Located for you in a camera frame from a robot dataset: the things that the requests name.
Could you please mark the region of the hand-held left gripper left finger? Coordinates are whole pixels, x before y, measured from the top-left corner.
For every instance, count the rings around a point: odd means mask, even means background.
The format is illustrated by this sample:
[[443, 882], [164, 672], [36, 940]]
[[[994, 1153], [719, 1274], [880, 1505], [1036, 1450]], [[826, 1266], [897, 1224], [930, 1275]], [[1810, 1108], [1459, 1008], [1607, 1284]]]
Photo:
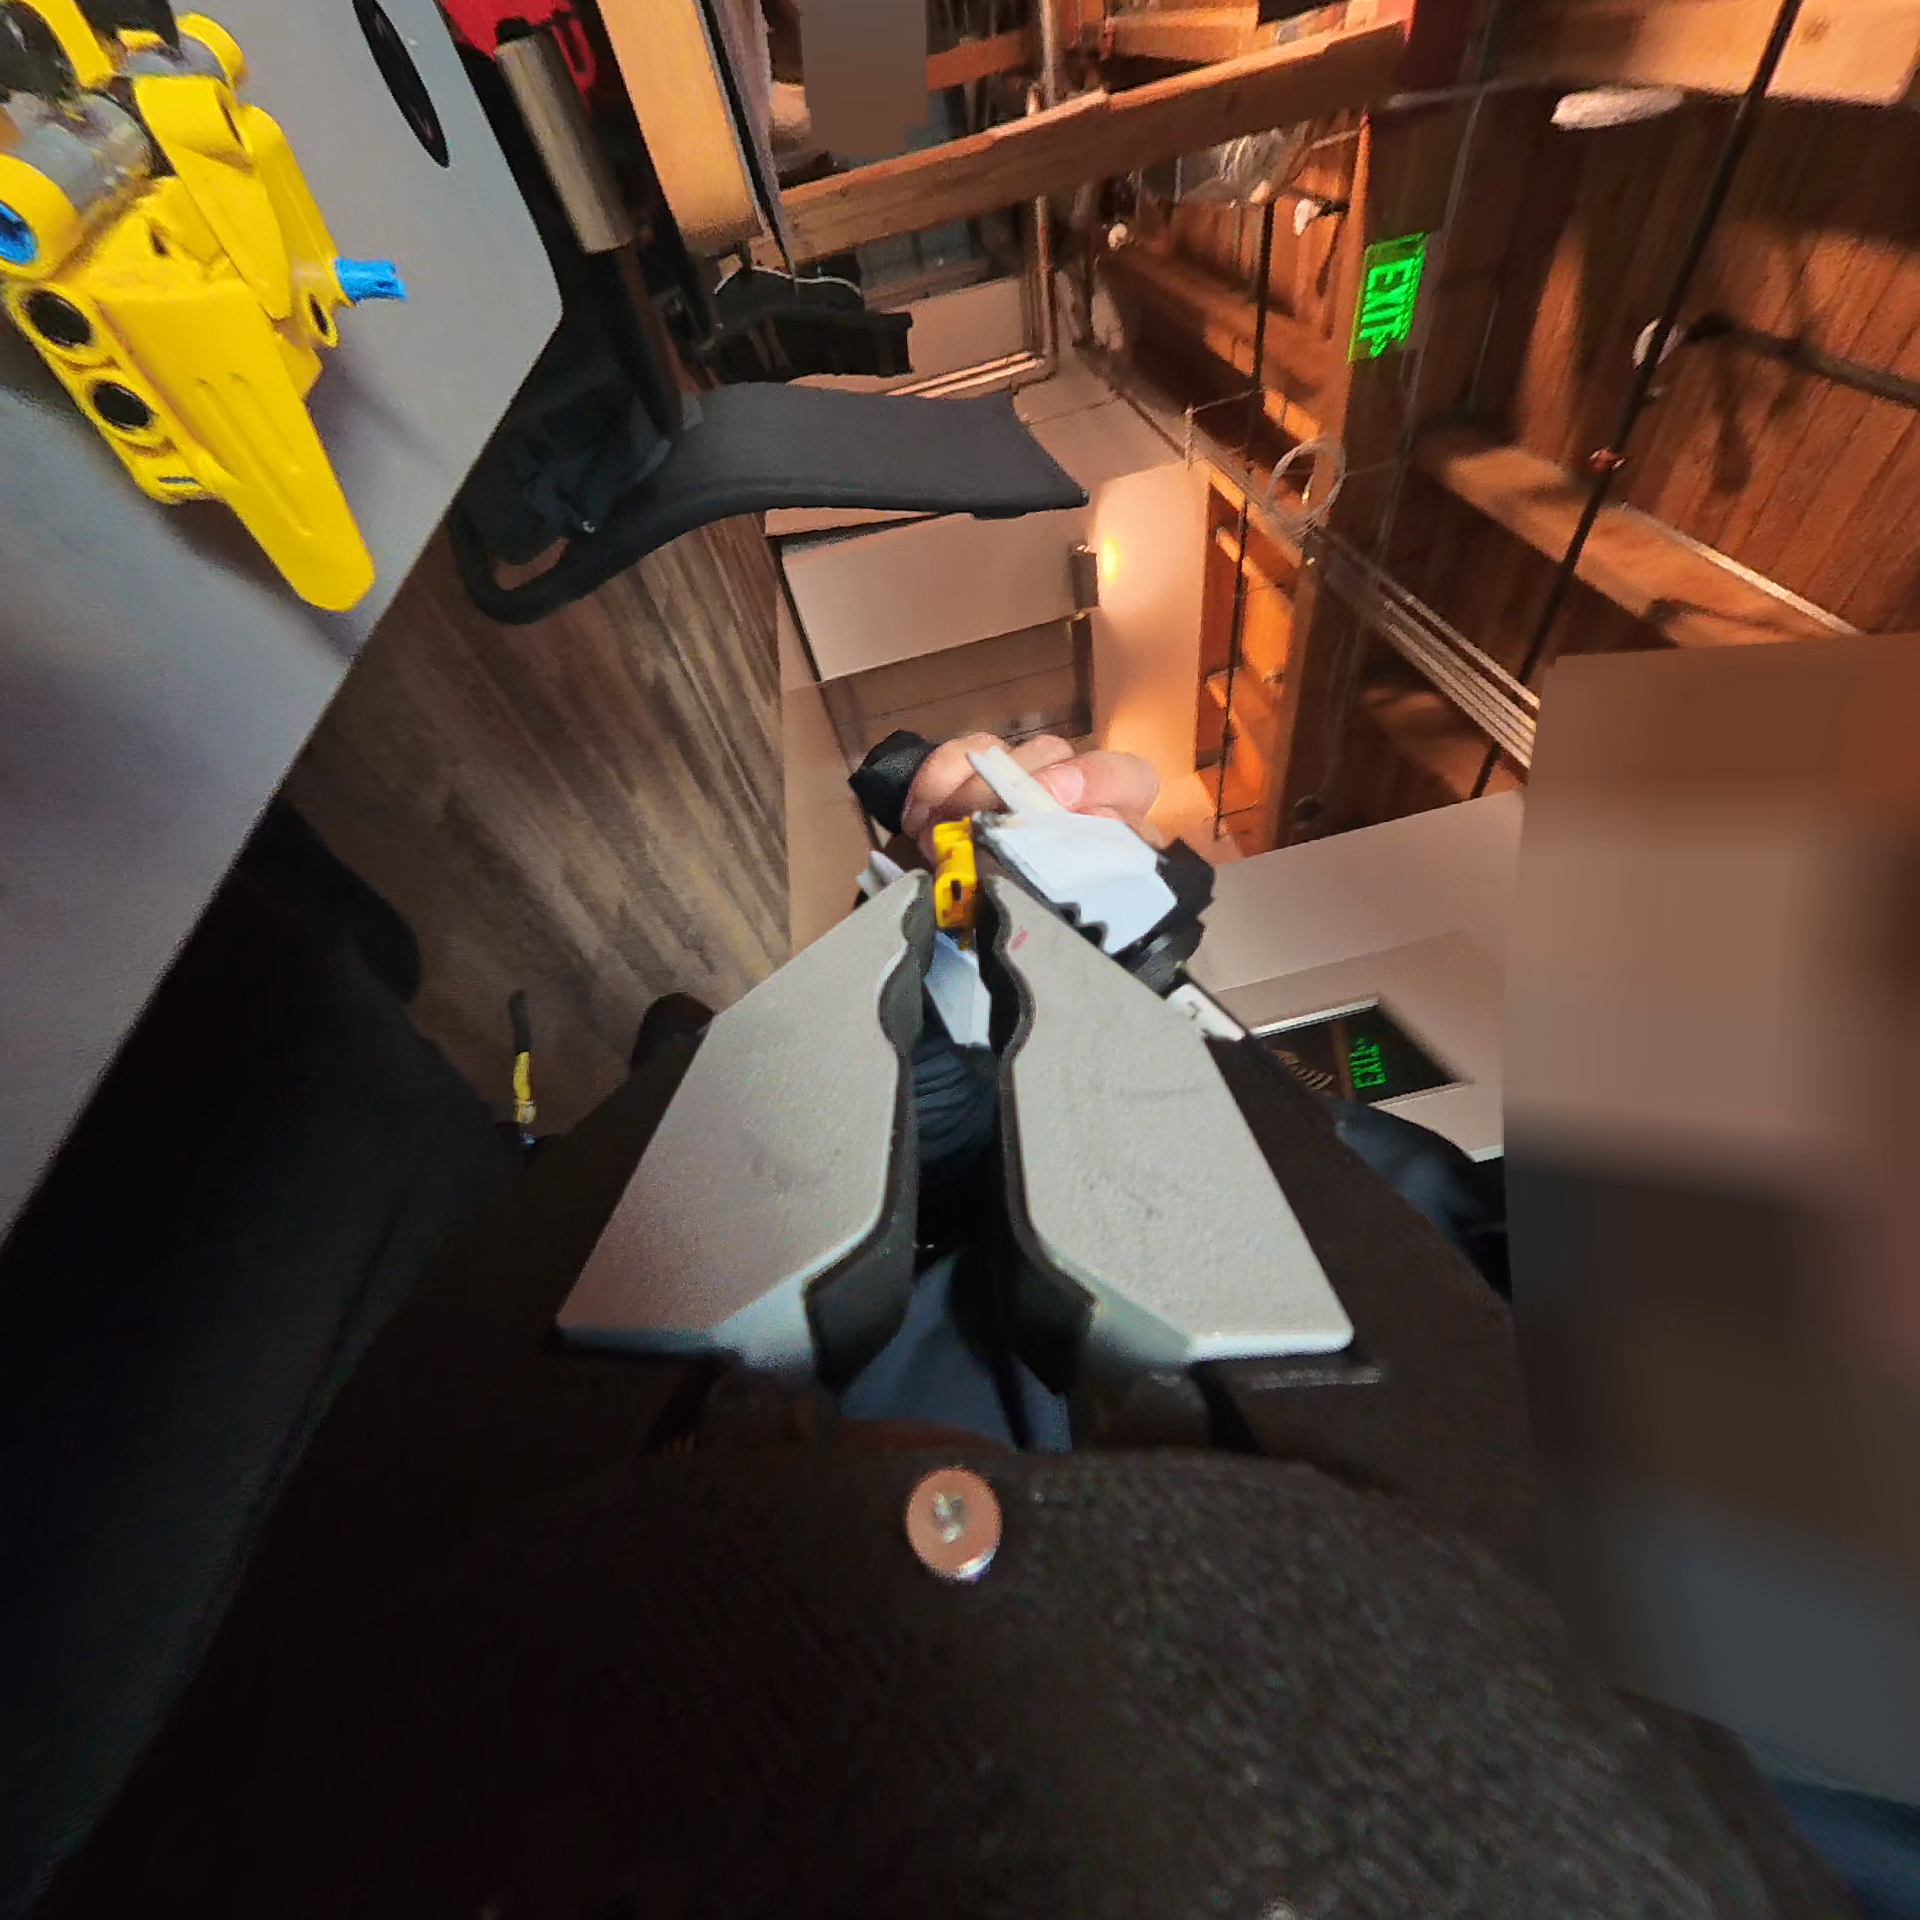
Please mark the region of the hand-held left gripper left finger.
[[870, 1362], [914, 1289], [914, 1048], [928, 877], [910, 871], [694, 1052], [567, 1297], [579, 1349]]

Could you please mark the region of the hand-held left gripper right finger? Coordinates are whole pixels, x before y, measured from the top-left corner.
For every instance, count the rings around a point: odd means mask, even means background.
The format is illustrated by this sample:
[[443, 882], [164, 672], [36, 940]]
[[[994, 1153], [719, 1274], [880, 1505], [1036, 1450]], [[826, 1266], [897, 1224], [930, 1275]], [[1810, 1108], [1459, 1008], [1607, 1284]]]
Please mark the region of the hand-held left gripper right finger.
[[1331, 1359], [1354, 1322], [1210, 1039], [1033, 897], [990, 897], [1012, 1001], [999, 1139], [1033, 1362]]

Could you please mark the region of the yellow toy brick assembly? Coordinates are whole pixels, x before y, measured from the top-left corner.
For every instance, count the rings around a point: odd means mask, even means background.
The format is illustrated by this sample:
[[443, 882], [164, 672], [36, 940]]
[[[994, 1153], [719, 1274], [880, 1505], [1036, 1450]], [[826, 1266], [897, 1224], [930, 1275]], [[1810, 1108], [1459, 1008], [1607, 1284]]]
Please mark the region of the yellow toy brick assembly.
[[3, 7], [6, 308], [131, 482], [214, 500], [312, 609], [378, 567], [310, 410], [342, 312], [401, 303], [347, 258], [250, 63], [169, 4]]

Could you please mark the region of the person's right forearm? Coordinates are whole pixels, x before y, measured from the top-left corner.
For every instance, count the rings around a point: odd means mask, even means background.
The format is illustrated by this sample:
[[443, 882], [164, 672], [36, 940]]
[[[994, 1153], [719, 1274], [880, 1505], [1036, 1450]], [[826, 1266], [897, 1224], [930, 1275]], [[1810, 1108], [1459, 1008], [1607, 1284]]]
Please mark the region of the person's right forearm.
[[1328, 1097], [1328, 1114], [1338, 1139], [1512, 1304], [1504, 1162], [1475, 1162], [1448, 1137], [1378, 1107]]

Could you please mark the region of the round black desk grommet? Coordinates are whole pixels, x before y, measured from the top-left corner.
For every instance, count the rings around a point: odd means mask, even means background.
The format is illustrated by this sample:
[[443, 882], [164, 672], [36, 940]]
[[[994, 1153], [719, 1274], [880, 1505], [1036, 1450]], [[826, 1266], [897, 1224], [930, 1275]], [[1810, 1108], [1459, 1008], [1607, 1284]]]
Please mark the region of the round black desk grommet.
[[449, 169], [449, 145], [441, 117], [422, 79], [412, 43], [395, 27], [384, 4], [355, 0], [353, 15], [368, 43], [378, 76], [391, 93], [401, 122], [410, 129], [422, 152], [439, 169]]

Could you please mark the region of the person's right hand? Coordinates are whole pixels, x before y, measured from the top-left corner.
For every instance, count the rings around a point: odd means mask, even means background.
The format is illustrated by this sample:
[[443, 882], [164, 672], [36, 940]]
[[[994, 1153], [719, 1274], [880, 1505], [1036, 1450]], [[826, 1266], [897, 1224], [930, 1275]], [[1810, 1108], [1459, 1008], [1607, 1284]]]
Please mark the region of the person's right hand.
[[1148, 760], [1129, 753], [1080, 753], [1070, 741], [1049, 733], [1003, 743], [994, 733], [975, 731], [942, 743], [927, 757], [907, 789], [900, 833], [927, 857], [935, 825], [999, 809], [992, 789], [972, 763], [990, 749], [1006, 749], [1063, 809], [1121, 821], [1148, 845], [1167, 845], [1167, 834], [1151, 821], [1162, 780]]

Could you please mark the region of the black bag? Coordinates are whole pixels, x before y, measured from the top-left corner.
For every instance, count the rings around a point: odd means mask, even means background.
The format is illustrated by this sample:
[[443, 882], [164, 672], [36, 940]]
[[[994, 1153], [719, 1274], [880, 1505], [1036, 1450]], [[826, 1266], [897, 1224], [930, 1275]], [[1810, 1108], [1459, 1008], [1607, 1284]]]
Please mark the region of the black bag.
[[496, 1111], [488, 1088], [422, 1029], [416, 1004], [425, 986], [425, 954], [412, 922], [329, 845], [295, 803], [275, 800], [266, 809], [250, 850], [259, 855], [259, 876], [278, 904], [344, 949], [376, 991], [379, 1010], [394, 1015], [435, 1074], [449, 1079], [463, 1108], [488, 1122], [499, 1140], [489, 1155], [516, 1168], [551, 1160], [567, 1131], [543, 1135], [535, 1121]]

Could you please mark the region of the green exit sign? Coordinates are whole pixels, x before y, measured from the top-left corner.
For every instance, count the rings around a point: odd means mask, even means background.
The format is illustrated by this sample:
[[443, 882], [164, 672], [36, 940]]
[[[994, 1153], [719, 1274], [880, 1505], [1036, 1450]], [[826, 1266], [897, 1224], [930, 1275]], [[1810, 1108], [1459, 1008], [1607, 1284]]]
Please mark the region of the green exit sign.
[[1374, 363], [1411, 344], [1431, 236], [1415, 231], [1364, 248], [1352, 314], [1350, 365]]

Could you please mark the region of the red storage bin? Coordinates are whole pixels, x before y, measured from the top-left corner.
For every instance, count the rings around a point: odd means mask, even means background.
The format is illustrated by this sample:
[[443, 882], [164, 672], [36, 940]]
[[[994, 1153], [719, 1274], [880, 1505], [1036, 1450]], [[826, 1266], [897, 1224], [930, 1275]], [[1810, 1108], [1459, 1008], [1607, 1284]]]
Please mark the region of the red storage bin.
[[515, 41], [551, 41], [584, 101], [593, 101], [599, 83], [596, 41], [579, 4], [439, 2], [439, 11], [463, 49], [488, 60], [496, 60]]

